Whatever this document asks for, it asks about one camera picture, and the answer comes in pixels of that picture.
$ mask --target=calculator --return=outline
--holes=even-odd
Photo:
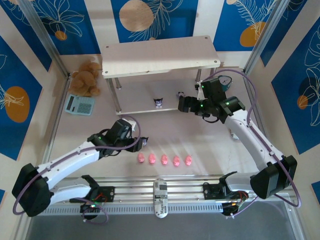
[[[76,96],[70,94],[65,103],[64,110],[70,114],[90,116],[94,105],[95,99],[93,97]]]

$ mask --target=brown teddy bear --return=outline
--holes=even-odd
[[[97,87],[96,78],[99,75],[100,65],[90,60],[82,63],[79,70],[72,74],[68,92],[77,96],[98,96],[100,89]]]

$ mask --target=pink figurine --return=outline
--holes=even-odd
[[[180,158],[178,156],[175,156],[173,158],[173,165],[175,165],[176,167],[178,167],[180,164]]]
[[[185,162],[185,165],[190,166],[191,163],[192,163],[192,157],[191,157],[190,155],[188,155],[188,156],[185,158],[184,162]]]
[[[168,163],[168,156],[163,154],[162,157],[161,157],[161,163],[163,165],[166,165]]]
[[[149,155],[149,163],[154,164],[156,162],[156,155],[154,155],[153,153],[151,153]]]
[[[145,155],[142,152],[138,153],[138,162],[143,163],[145,161]]]

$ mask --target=stuffed animal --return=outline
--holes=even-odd
[[[79,70],[72,74],[68,92],[77,96],[98,96],[100,89],[97,87],[96,78],[99,75],[100,65],[90,60],[82,63]]]

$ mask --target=calculator screen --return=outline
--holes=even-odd
[[[74,98],[75,98],[74,96],[71,96],[71,97],[70,97],[70,101],[69,101],[69,103],[68,103],[68,106],[66,107],[67,110],[70,110],[71,105],[72,105],[72,102],[74,101]]]

